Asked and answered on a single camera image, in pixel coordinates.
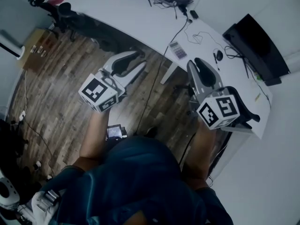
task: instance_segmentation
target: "white wall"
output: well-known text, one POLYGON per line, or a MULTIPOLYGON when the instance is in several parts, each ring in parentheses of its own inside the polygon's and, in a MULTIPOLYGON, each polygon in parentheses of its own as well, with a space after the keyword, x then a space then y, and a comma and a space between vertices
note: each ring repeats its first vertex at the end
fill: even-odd
POLYGON ((211 174, 235 224, 295 225, 300 218, 300 72, 282 80, 270 87, 272 110, 262 140, 234 133, 211 174))
MULTIPOLYGON (((31 7, 27 0, 0 0, 0 30, 22 44, 35 27, 49 27, 46 11, 31 7)), ((15 57, 0 48, 0 119, 4 118, 21 69, 15 57)))
POLYGON ((200 19, 223 34, 250 14, 270 36, 291 72, 300 70, 300 0, 195 0, 200 19))

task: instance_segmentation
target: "floor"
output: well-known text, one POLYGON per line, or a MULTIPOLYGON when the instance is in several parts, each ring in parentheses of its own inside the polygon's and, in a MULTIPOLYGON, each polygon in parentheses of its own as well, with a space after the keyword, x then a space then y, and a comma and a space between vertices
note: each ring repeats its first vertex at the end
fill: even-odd
MULTIPOLYGON (((128 88, 128 97, 112 109, 109 119, 109 125, 121 124, 129 136, 136 131, 162 58, 145 45, 140 45, 140 48, 146 54, 147 67, 128 88)), ((51 174, 48 164, 57 174, 78 158, 92 112, 80 98, 78 90, 87 76, 95 73, 112 55, 97 48, 88 38, 76 35, 72 43, 68 34, 65 34, 60 37, 47 61, 41 64, 39 71, 36 74, 31 70, 27 72, 28 110, 22 130, 29 145, 19 161, 21 167, 31 166, 40 160, 41 175, 51 174), (51 154, 27 123, 43 136, 51 154)), ((178 68, 165 85, 159 82, 170 64, 170 61, 164 60, 138 134, 144 134, 151 126, 158 126, 157 139, 164 142, 179 161, 196 130, 196 120, 187 114, 187 93, 173 89, 175 85, 187 82, 187 73, 178 68)), ((9 112, 11 120, 18 118, 25 109, 24 84, 25 73, 15 90, 9 112)), ((218 131, 212 158, 226 135, 226 132, 218 131)))

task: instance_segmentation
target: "small device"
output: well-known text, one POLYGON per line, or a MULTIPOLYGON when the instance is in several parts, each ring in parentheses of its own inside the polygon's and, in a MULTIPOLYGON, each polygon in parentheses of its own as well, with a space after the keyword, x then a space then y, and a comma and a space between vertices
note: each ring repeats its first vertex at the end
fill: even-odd
POLYGON ((169 44, 171 51, 176 55, 176 57, 180 60, 187 56, 186 52, 179 45, 177 41, 173 41, 169 44))
POLYGON ((194 19, 199 18, 198 14, 196 13, 195 10, 190 10, 189 13, 191 14, 191 16, 192 16, 194 19))

